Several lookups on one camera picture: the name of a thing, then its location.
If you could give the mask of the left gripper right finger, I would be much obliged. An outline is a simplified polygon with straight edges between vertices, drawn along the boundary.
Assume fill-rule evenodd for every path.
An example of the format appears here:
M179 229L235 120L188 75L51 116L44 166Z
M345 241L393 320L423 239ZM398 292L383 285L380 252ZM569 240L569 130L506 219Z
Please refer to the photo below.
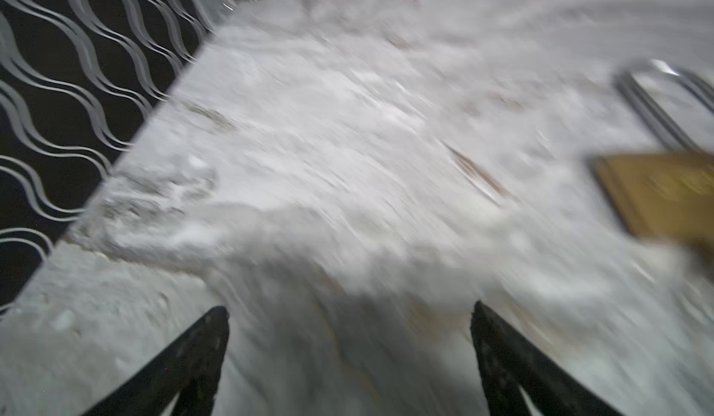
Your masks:
M470 333L491 415L529 415L524 395L543 415L619 414L481 301Z

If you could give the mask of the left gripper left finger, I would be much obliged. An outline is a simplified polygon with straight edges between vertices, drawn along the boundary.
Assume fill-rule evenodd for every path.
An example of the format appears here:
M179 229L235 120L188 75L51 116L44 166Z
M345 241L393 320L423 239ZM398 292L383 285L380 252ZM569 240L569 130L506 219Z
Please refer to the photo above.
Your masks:
M161 415L170 404L174 415L212 414L229 337L227 309L209 309L86 414Z

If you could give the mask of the long shackle brass padlock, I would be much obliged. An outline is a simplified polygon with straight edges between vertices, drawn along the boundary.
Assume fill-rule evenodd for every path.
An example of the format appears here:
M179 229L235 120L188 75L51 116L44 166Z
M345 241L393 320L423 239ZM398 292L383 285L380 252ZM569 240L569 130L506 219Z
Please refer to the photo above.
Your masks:
M712 250L713 155L643 88L639 74L670 80L713 109L713 87L697 73L656 59L625 65L615 75L615 88L665 149L593 157L591 173L632 237Z

